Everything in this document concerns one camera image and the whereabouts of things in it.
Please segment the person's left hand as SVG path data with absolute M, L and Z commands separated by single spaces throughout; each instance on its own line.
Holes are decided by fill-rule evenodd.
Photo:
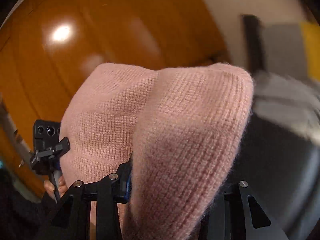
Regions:
M 59 182 L 57 183 L 57 186 L 54 186 L 49 180 L 45 180 L 43 182 L 43 186 L 46 190 L 46 192 L 48 193 L 48 195 L 53 199 L 53 200 L 56 200 L 56 197 L 55 197 L 55 190 L 58 191 L 60 197 L 62 197 L 65 192 L 68 190 L 68 187 L 66 185 L 66 182 L 65 182 L 65 179 L 63 176 L 61 176 L 59 178 Z

